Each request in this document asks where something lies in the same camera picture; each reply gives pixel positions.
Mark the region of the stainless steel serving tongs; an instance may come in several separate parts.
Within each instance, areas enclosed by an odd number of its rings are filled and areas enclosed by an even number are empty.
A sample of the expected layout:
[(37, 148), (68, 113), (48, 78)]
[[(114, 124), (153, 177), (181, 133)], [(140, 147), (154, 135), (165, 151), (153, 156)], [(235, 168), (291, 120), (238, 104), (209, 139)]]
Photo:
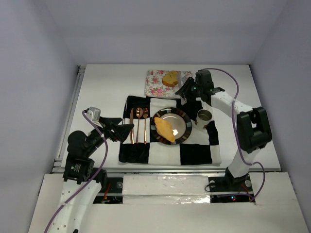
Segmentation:
[(181, 84), (179, 90), (176, 92), (176, 95), (179, 95), (181, 98), (185, 99), (190, 93), (193, 83), (193, 77), (184, 76), (181, 78)]

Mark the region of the round bread piece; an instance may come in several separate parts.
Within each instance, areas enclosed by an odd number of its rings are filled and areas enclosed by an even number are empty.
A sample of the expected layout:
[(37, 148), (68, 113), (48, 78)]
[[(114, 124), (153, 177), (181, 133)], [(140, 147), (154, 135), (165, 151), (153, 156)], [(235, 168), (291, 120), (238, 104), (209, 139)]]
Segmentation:
[(180, 71), (169, 71), (163, 78), (162, 83), (168, 87), (175, 87), (180, 78)]

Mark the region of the long bread piece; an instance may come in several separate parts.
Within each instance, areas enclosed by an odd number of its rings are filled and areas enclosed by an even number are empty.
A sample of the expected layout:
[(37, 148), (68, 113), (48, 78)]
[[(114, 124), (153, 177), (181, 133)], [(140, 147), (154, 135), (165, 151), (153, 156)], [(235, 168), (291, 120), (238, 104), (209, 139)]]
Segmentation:
[(175, 142), (175, 136), (173, 134), (173, 128), (170, 122), (161, 119), (159, 117), (154, 118), (155, 121), (155, 127), (157, 130), (157, 133), (170, 141), (171, 143)]

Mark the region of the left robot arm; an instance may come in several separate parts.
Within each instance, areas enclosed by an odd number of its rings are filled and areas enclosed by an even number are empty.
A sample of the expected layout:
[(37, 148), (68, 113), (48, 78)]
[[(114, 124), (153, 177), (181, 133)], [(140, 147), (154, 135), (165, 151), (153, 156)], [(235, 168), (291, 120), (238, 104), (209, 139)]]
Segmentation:
[(103, 164), (94, 167), (91, 155), (107, 140), (124, 142), (134, 124), (121, 124), (121, 118), (99, 118), (90, 124), (88, 134), (74, 131), (68, 136), (67, 159), (58, 209), (49, 220), (46, 233), (80, 233), (97, 194), (107, 186)]

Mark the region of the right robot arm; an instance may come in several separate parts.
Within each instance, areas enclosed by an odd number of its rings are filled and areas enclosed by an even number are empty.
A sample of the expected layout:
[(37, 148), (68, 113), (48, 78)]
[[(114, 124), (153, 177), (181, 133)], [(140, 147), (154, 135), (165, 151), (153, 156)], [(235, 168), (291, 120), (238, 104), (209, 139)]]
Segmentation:
[(223, 88), (215, 87), (211, 70), (201, 69), (195, 78), (189, 77), (176, 95), (186, 102), (201, 99), (220, 110), (232, 120), (237, 152), (222, 177), (210, 178), (205, 190), (208, 192), (232, 192), (245, 182), (249, 168), (259, 151), (271, 142), (272, 132), (267, 112), (263, 107), (251, 107), (230, 96)]

